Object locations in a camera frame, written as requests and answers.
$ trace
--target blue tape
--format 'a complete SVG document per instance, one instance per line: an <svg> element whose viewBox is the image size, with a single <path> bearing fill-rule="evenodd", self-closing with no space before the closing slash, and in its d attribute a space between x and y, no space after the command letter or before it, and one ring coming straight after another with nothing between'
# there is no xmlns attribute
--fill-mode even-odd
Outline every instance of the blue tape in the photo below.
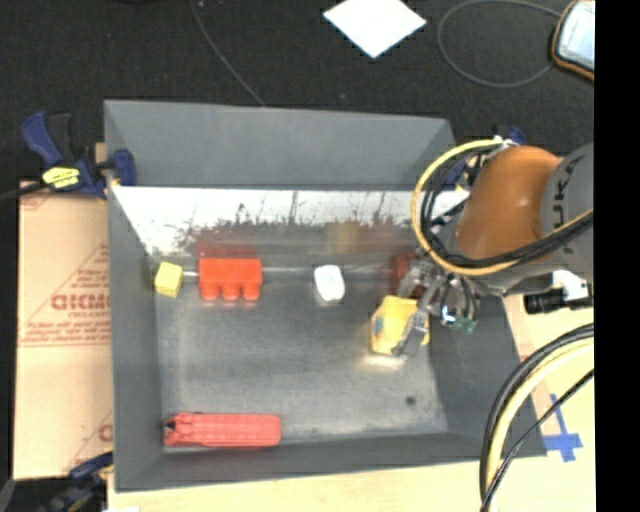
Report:
<svg viewBox="0 0 640 512"><path fill-rule="evenodd" d="M556 400L556 395L551 393L551 402L555 403ZM542 441L547 451L558 450L560 452L562 462L572 462L576 460L574 450L582 448L582 441L580 441L578 434L570 434L567 431L567 425L559 408L556 410L555 415L560 425L560 434L542 436Z"/></svg>

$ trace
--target bin floor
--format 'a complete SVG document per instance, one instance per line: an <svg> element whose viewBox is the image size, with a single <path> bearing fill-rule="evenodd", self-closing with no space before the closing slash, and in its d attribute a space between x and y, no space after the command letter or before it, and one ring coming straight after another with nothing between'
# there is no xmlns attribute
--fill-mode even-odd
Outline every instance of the bin floor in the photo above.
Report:
<svg viewBox="0 0 640 512"><path fill-rule="evenodd" d="M340 304L321 304L309 270L265 270L255 303L206 302L195 282L156 296L164 417L271 413L282 443L447 430L426 347L404 362L370 353L370 318L388 290L345 273Z"/></svg>

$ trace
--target yellow block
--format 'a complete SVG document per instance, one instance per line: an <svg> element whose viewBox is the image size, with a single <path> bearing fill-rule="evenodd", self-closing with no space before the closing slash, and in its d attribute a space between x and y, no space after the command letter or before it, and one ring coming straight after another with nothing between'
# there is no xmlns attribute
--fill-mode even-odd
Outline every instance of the yellow block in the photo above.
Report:
<svg viewBox="0 0 640 512"><path fill-rule="evenodd" d="M417 301L387 295L371 317L370 348L379 354L391 355L391 350L400 342L407 321L418 309ZM429 342L425 335L422 345Z"/></svg>
<svg viewBox="0 0 640 512"><path fill-rule="evenodd" d="M180 265L163 261L160 263L153 284L159 294L175 299L182 285L182 277L183 271Z"/></svg>

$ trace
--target white wire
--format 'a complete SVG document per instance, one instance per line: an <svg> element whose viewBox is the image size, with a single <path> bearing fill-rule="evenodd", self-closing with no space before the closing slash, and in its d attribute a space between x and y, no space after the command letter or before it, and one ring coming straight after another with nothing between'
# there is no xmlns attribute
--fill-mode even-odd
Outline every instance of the white wire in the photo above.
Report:
<svg viewBox="0 0 640 512"><path fill-rule="evenodd" d="M537 73L535 73L534 75L532 75L532 76L530 76L528 78L525 78L523 80L518 80L516 82L501 83L501 82L491 82L489 80L485 80L483 78L479 78L479 77L477 77L475 75L472 75L471 73L463 70L455 62L453 62L451 57L449 57L449 55L447 54L446 50L444 49L444 43L442 41L442 27L447 22L447 20L453 14L458 12L459 10L464 9L465 7L469 7L471 5L486 4L486 3L501 3L501 4L509 4L509 5L519 5L519 6L522 6L522 7L528 7L530 9L535 9L537 11L541 11L541 12L546 13L546 14L550 14L550 15L555 16L557 18L560 18L562 16L561 13L556 12L553 9L549 9L547 7L544 7L544 6L538 5L538 4L534 4L532 2L527 2L525 0L468 0L467 2L464 2L464 3L460 4L460 5L457 5L457 6L453 7L452 9L450 9L449 11L447 11L445 13L445 15L442 17L442 19L440 20L440 22L438 23L438 30L437 30L438 47L440 48L440 51L442 52L442 56L444 57L444 60L447 61L447 64L449 64L453 69L455 69L458 73L460 73L462 76L464 76L468 80L471 80L472 82L475 82L475 83L480 84L480 85L485 85L487 87L492 87L494 89L514 89L516 87L521 87L523 85L527 85L527 84L537 80L542 75L544 75L547 71L549 71L551 69L551 67L553 66L553 61L549 62L549 64L547 64L544 68L542 68L540 71L538 71Z"/></svg>

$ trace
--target cable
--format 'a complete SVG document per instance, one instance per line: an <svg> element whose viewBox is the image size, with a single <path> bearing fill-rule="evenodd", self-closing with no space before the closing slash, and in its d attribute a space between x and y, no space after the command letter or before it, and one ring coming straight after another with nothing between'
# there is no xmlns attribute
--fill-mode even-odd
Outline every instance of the cable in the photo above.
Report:
<svg viewBox="0 0 640 512"><path fill-rule="evenodd" d="M504 461L502 462L502 464L498 468L498 471L496 472L495 478L491 482L491 485L489 486L489 488L487 489L486 494L484 495L484 498L482 500L482 506L481 506L480 512L486 512L486 511L489 510L489 507L490 507L490 505L492 503L492 500L493 500L493 498L494 498L494 496L495 496L495 494L496 494L496 492L498 490L498 486L500 485L500 483L504 479L504 476L507 473L507 469L509 469L509 466L511 465L511 463L515 459L515 456L518 454L518 452L520 451L520 449L522 448L524 443L527 441L527 439L529 439L529 437L531 437L537 431L537 429L547 419L549 419L549 417L551 417L551 415L555 411L557 411L560 408L560 406L562 406L565 402L567 402L567 400L569 400L587 382L589 382L593 378L594 375L595 375L595 370L594 369L591 369L589 372L587 372L580 380L578 380L573 386L571 386L558 400L556 400L551 405L551 407L549 407L545 411L545 413L542 416L540 416L538 421L536 421L531 426L531 428L529 430L527 430L527 432L525 432L525 434L522 435L522 437L520 437L514 443L514 445L509 450L509 453L507 453L507 455L505 456Z"/></svg>
<svg viewBox="0 0 640 512"><path fill-rule="evenodd" d="M255 99L258 102L258 104L260 104L261 106L266 107L267 104L264 101L262 101L262 98L260 98L260 96L258 96L251 87L249 87L249 84L247 84L247 82L244 81L244 79L240 76L240 73L238 73L236 69L231 65L231 63L226 59L226 57L222 54L222 52L218 48L218 45L216 45L216 43L213 41L213 39L207 32L207 29L204 26L204 23L202 23L202 19L200 19L200 16L198 15L198 10L196 8L195 0L189 0L189 5L191 7L191 12L193 13L193 17L196 20L196 24L198 25L198 28L200 29L200 32L202 33L204 38L207 40L207 43L209 44L209 47L211 48L213 53L215 53L216 56L220 59L220 61L227 67L227 69L231 72L234 78L240 83L240 85L242 85L242 87L244 87L245 90L249 94L251 94L251 96L253 96L253 99Z"/></svg>
<svg viewBox="0 0 640 512"><path fill-rule="evenodd" d="M496 395L493 406L489 411L487 425L485 427L484 441L480 454L480 489L484 490L488 487L487 483L487 458L495 425L502 414L504 406L518 386L527 378L531 372L544 361L550 354L560 350L571 343L583 340L594 335L594 324L586 324L562 336L556 338L550 343L533 352L529 357L522 361L505 380L502 388Z"/></svg>
<svg viewBox="0 0 640 512"><path fill-rule="evenodd" d="M450 149L446 153L440 155L440 157L434 160L431 165L427 167L413 191L413 195L411 197L411 225L413 227L413 231L418 242L427 254L436 263L449 272L466 276L482 276L493 272L499 272L514 265L537 259L555 250L593 223L593 208L591 208L566 222L562 226L554 229L540 240L516 250L479 260L466 258L462 255L456 255L456 261L454 261L454 257L447 253L444 246L439 242L437 237L434 237L431 234L429 229L431 211L437 194L435 194L433 190L428 190L427 195L425 196L425 201L429 202L429 207L426 208L426 211L425 208L420 209L421 212L424 212L422 215L419 214L417 209L418 198L422 193L422 189L425 184L430 182L432 176L436 175L436 172L440 171L440 167L448 160L458 157L468 151L480 148L486 149L497 147L504 143L505 141L502 138L496 137L494 139L483 139L468 142Z"/></svg>
<svg viewBox="0 0 640 512"><path fill-rule="evenodd" d="M482 155L485 151L475 151L470 155L467 155L464 160L461 162L464 165L464 168L467 168L469 166L469 162L474 159L475 157L479 157L480 155ZM476 165L478 162L480 161L480 158L475 158L475 163L474 165ZM467 203L467 198L463 199L462 201L460 201L458 204L452 206L451 208L449 208L448 210L440 213L437 217L434 218L430 218L429 222L431 226L444 226L445 224L447 224L448 222L451 221L451 218L454 217L455 215L457 215L458 213L460 213L463 209L465 204ZM420 218L422 221L422 230L425 230L425 227L427 226L427 223L425 222L425 218L426 218L426 206L427 206L427 201L423 201L422 202L422 206L420 209Z"/></svg>
<svg viewBox="0 0 640 512"><path fill-rule="evenodd" d="M469 282L465 277L460 276L460 282L462 283L462 288L464 289L465 299L469 302L471 308L468 308L467 317L471 319L472 322L475 322L478 319L478 299L476 298Z"/></svg>
<svg viewBox="0 0 640 512"><path fill-rule="evenodd" d="M504 440L507 437L513 418L516 416L520 407L535 387L542 382L547 375L560 366L566 364L575 357L593 351L593 349L593 339L586 341L580 340L575 345L561 349L561 353L559 355L555 353L551 354L547 359L545 359L540 367L536 368L536 370L534 370L531 375L525 379L522 385L517 388L502 411L502 414L496 423L493 435L491 436L489 454L487 457L487 481L493 480L495 472L500 465L500 456L502 454Z"/></svg>
<svg viewBox="0 0 640 512"><path fill-rule="evenodd" d="M437 30L438 47L440 48L440 51L442 52L442 56L444 57L444 60L447 61L447 64L449 64L453 69L455 69L458 73L460 73L463 77L467 78L468 80L471 80L472 82L475 82L475 83L480 84L480 85L485 85L487 87L492 87L494 89L514 89L516 87L521 87L523 85L527 85L527 84L529 84L531 82L534 82L535 80L540 78L542 75L544 75L547 71L549 71L551 69L551 67L553 66L553 61L551 61L544 68L542 68L540 71L538 71L537 73L535 73L533 76L531 76L529 78L525 78L523 80L518 80L516 82L511 82L511 83L500 83L500 82L490 82L488 80L484 80L482 78L476 77L476 76L472 75L471 73L468 73L467 71L464 71L455 62L453 62L453 60L449 57L449 55L447 54L447 52L444 49L444 43L442 41L442 27L444 26L446 21L453 14L455 14L457 11L459 11L460 9L463 9L463 8L468 7L470 5L483 4L483 3L503 3L503 4L510 4L510 5L519 5L519 6L522 6L522 7L528 7L528 8L531 8L531 9L535 9L537 11L541 11L541 12L546 13L546 14L550 14L550 15L555 16L557 18L561 17L561 13L559 13L559 12L556 12L556 11L554 11L552 9L549 9L547 7L543 7L543 6L538 5L538 4L534 4L534 3L531 3L531 2L526 2L524 0L469 0L467 2L464 2L464 3L460 4L460 5L457 5L457 6L453 7L449 11L447 11L447 13L445 13L445 15L442 17L442 19L438 23L438 30Z"/></svg>
<svg viewBox="0 0 640 512"><path fill-rule="evenodd" d="M0 203L10 199L18 199L19 197L30 194L31 192L37 192L38 190L42 190L46 187L47 185L45 183L32 183L30 185L25 185L24 187L7 190L0 194Z"/></svg>

